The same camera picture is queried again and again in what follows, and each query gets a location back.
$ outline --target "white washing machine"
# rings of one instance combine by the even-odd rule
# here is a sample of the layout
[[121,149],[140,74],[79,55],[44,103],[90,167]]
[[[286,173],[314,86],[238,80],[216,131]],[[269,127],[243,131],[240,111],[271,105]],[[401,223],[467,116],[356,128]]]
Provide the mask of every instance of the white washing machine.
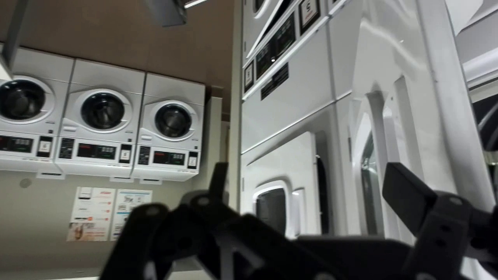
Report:
[[185,181],[199,173],[205,85],[146,74],[134,177]]
[[56,158],[64,173],[131,175],[143,82],[143,71],[76,60]]
[[[364,195],[367,187],[377,192],[386,163],[401,161],[434,189],[492,209],[495,198],[445,1],[400,4],[366,1],[363,9],[353,80],[355,187]],[[381,214],[377,209],[364,220],[381,217],[384,236],[411,242],[391,206],[380,203]]]
[[241,155],[240,211],[288,237],[347,234],[336,107],[330,103]]
[[[266,12],[274,7],[277,7],[277,12],[271,18],[266,18],[269,15]],[[327,19],[325,0],[244,1],[243,99],[247,99],[271,75],[275,75],[288,57],[302,47]]]
[[335,99],[328,32],[321,27],[243,102],[241,150],[247,150]]
[[0,80],[0,169],[58,177],[59,135],[73,58],[19,49],[14,79]]

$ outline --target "dryer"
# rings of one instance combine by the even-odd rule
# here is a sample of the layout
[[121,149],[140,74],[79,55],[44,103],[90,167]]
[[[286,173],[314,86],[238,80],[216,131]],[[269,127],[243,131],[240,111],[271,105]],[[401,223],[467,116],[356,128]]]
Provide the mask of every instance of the dryer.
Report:
[[241,150],[331,103],[328,32],[321,27],[243,102]]
[[65,173],[131,175],[143,82],[143,71],[76,60],[56,158]]
[[146,74],[135,178],[185,181],[199,173],[204,107],[205,85]]
[[0,169],[58,177],[54,150],[73,58],[19,49],[14,79],[0,80]]

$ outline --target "machine door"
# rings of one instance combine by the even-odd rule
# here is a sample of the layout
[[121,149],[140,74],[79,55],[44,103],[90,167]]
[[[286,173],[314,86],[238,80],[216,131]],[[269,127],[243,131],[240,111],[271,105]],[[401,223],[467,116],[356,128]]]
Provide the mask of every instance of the machine door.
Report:
[[288,237],[322,231],[316,141],[311,131],[283,142],[252,161],[244,177],[241,211],[255,212],[261,220]]
[[[386,163],[401,161],[434,189],[490,211],[495,198],[445,0],[375,0],[363,9],[353,97],[370,121],[380,184]],[[383,219],[387,237],[409,240],[384,201]]]
[[112,93],[96,91],[82,102],[81,116],[93,128],[115,128],[124,116],[124,103]]
[[0,116],[5,121],[31,122],[47,116],[54,107],[50,86],[28,75],[0,83],[0,96]]
[[182,138],[191,128],[190,111],[177,103],[160,107],[154,117],[156,128],[168,138]]

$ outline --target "laundry machine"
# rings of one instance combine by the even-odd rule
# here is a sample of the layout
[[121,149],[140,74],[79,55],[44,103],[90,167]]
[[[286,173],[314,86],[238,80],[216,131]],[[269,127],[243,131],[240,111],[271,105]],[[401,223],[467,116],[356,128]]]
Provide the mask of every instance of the laundry machine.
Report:
[[145,72],[76,60],[58,144],[64,173],[129,178]]
[[[277,12],[266,18],[263,13],[255,12],[254,7],[260,12],[274,9]],[[275,75],[288,57],[305,44],[327,19],[325,0],[244,1],[243,99],[247,99],[263,82]],[[263,37],[260,35],[261,38],[255,40],[255,32],[263,33]]]
[[0,169],[58,177],[54,145],[75,60],[20,47],[0,80]]
[[241,150],[247,150],[333,102],[327,27],[317,29],[243,102]]
[[252,212],[288,237],[359,233],[359,200],[341,184],[336,107],[241,153],[240,211]]
[[146,74],[134,177],[185,181],[199,173],[205,85]]

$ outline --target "printed notice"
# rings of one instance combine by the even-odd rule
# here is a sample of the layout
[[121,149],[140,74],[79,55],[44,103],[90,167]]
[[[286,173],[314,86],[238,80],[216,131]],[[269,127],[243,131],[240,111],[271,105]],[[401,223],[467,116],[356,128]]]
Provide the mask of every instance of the printed notice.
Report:
[[117,240],[126,223],[129,212],[142,203],[149,203],[152,200],[151,189],[118,189],[112,217],[110,240]]
[[115,189],[78,186],[67,240],[107,240]]

